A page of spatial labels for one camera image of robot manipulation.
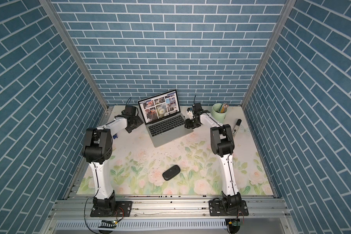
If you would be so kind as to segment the silver laptop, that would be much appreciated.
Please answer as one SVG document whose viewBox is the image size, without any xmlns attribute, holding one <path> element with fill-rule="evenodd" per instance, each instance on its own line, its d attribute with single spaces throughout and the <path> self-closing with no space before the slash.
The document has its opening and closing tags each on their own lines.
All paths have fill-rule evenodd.
<svg viewBox="0 0 351 234">
<path fill-rule="evenodd" d="M 185 128 L 177 90 L 145 98 L 137 102 L 154 147 L 160 147 L 193 132 Z"/>
</svg>

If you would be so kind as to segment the black wireless mouse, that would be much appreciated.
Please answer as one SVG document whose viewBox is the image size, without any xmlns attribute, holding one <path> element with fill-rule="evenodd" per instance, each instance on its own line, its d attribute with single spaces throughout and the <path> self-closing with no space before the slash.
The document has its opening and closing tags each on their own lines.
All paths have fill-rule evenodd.
<svg viewBox="0 0 351 234">
<path fill-rule="evenodd" d="M 177 176 L 180 173 L 180 171 L 181 169 L 178 165 L 173 165 L 171 168 L 169 168 L 162 174 L 162 177 L 164 178 L 165 181 L 169 181 L 173 179 L 175 176 Z"/>
</svg>

